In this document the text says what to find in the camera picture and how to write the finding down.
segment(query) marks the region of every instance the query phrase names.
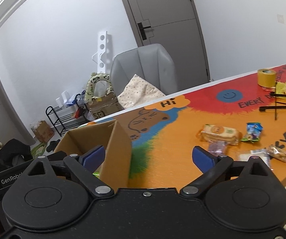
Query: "cardboard box on floor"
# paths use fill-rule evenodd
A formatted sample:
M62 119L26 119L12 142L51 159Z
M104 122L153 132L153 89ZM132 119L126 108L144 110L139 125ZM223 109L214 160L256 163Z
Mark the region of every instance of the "cardboard box on floor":
M38 126L31 128L31 130L41 143L46 144L54 136L54 131L44 120L41 120Z
M67 155L83 155L97 145L106 151L101 165L100 180L117 191L127 188L132 144L117 120L79 127L68 131L54 152L64 151Z

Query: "panda handbag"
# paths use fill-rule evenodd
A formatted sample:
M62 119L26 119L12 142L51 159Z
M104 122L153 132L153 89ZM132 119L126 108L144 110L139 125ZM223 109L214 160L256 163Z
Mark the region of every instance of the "panda handbag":
M112 87L112 83L110 81L110 75L105 74L105 73L96 73L93 72L91 75L91 78L89 79L87 85L86 85L86 91L85 91L85 98L84 100L86 102L90 102L92 100L97 99L98 97L94 97L94 90L95 90L95 85L99 81L105 81L108 83L108 89L106 94L112 92L114 94L114 90Z
M105 96L94 96L95 85L98 81L106 81L108 83ZM123 109L114 94L114 90L110 82L110 76L104 73L92 73L91 78L86 86L84 100L87 101L87 107L92 114L92 119L90 120L96 120L115 112L119 112Z

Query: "snack package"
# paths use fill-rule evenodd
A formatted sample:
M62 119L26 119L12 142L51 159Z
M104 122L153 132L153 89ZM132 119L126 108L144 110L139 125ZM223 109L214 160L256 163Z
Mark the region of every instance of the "snack package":
M260 134L263 127L259 122L249 122L247 123L247 133L241 139L241 141L252 141L257 142L260 140Z
M270 145L267 148L267 153L270 156L272 156L272 157L274 157L274 158L276 158L276 159L286 163L286 150L278 148L278 147L276 147L274 145Z
M205 124L200 136L204 141L225 141L230 145L237 145L239 132L235 128Z
M241 152L238 155L238 160L248 161L248 159L251 156L259 156L264 161L264 163L270 168L270 158L269 158L266 148Z
M228 145L228 142L226 141L216 141L216 142L210 141L207 151L214 156L224 155L227 145Z

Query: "gray chair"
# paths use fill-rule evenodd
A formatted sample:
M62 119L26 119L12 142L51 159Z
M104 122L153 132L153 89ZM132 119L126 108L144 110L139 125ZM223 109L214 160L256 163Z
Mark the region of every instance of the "gray chair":
M137 74L165 95L178 92L174 62L161 44L138 47L117 55L111 69L116 96Z

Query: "small cardboard box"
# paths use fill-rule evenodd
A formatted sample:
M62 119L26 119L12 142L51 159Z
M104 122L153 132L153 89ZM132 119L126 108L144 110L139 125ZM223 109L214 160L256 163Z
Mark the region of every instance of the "small cardboard box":
M36 138L41 143L47 143L54 136L54 131L44 120L40 121L36 127L31 129L35 134Z
M123 110L117 97L111 92L88 103L87 107L95 120Z
M64 151L67 155L83 155L98 145L103 145L106 152L105 161L100 169L100 180L114 191L118 188L127 188L132 144L117 120L68 131L54 152Z

